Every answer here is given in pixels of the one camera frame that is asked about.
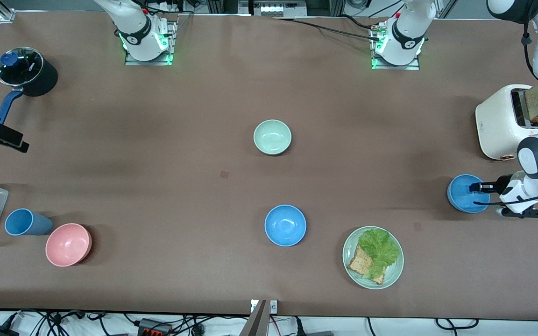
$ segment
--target light green bowl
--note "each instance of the light green bowl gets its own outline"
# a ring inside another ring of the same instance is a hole
[[[391,232],[385,230],[387,233],[389,233],[391,239],[397,245],[397,248],[400,250],[400,254],[397,255],[397,259],[393,264],[387,266],[385,270],[385,278],[382,285],[377,285],[374,281],[371,281],[369,279],[363,279],[360,274],[348,268],[348,265],[350,265],[350,261],[352,261],[352,258],[354,258],[354,251],[356,251],[356,247],[358,245],[358,238],[360,238],[364,232],[375,229],[385,230],[384,228],[380,227],[361,227],[358,230],[352,232],[352,234],[348,236],[348,239],[346,239],[346,242],[344,243],[342,259],[344,260],[344,268],[346,269],[346,272],[348,272],[348,275],[352,278],[352,280],[354,280],[354,282],[368,289],[384,289],[390,287],[391,285],[393,285],[393,283],[397,281],[397,279],[399,279],[400,275],[402,274],[402,268],[404,268],[404,253],[402,251],[402,247],[400,246],[398,240],[393,236],[393,234],[391,234]]]
[[[290,146],[292,132],[288,125],[279,120],[266,120],[256,126],[254,140],[261,152],[267,155],[278,155]]]

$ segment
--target blue handle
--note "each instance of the blue handle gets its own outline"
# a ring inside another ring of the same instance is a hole
[[[7,113],[9,113],[9,108],[11,108],[11,103],[19,98],[23,94],[22,90],[13,89],[11,92],[6,94],[4,100],[1,102],[0,106],[0,124],[4,124],[7,118]]]

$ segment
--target blue mug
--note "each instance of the blue mug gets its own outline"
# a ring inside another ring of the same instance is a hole
[[[51,219],[28,209],[14,210],[6,219],[6,232],[11,236],[39,236],[52,228]]]

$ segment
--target blue lid knob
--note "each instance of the blue lid knob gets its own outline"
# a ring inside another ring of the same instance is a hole
[[[0,62],[5,66],[13,66],[14,64],[16,64],[16,62],[18,62],[18,58],[18,54],[12,51],[9,54],[1,55]]]

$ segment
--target lettuce leaf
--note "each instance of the lettuce leaf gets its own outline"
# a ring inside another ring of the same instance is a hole
[[[378,266],[383,267],[393,264],[400,253],[389,232],[382,229],[364,232],[358,240],[358,245],[373,259],[373,264],[369,269],[369,272],[371,272],[371,269],[375,266],[376,269],[372,270],[373,273],[378,270]]]
[[[362,276],[363,279],[378,279],[383,270],[387,267],[387,264],[383,261],[373,261],[369,270]]]

